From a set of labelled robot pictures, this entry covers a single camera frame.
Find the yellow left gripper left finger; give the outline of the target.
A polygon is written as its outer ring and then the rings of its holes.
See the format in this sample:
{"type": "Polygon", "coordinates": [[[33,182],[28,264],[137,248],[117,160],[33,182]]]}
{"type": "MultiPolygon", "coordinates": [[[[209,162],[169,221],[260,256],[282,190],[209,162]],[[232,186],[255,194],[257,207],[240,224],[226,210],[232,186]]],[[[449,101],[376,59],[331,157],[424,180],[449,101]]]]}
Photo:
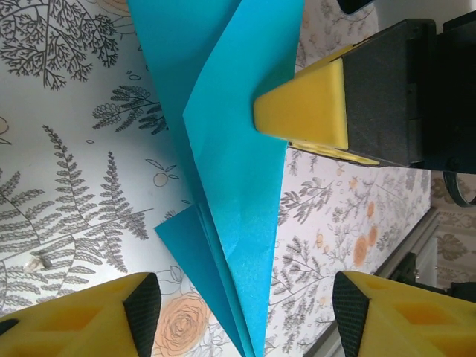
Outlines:
{"type": "Polygon", "coordinates": [[[4,316],[1,355],[150,356],[160,311],[156,275],[127,275],[4,316]]]}

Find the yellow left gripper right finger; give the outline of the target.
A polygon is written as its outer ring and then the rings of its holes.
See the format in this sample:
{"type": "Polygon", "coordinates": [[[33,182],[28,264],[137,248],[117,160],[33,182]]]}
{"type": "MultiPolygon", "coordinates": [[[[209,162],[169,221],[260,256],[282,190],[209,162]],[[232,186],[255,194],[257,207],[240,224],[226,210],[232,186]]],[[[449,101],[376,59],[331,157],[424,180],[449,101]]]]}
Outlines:
{"type": "Polygon", "coordinates": [[[358,271],[336,274],[346,356],[474,356],[475,303],[358,271]]]}

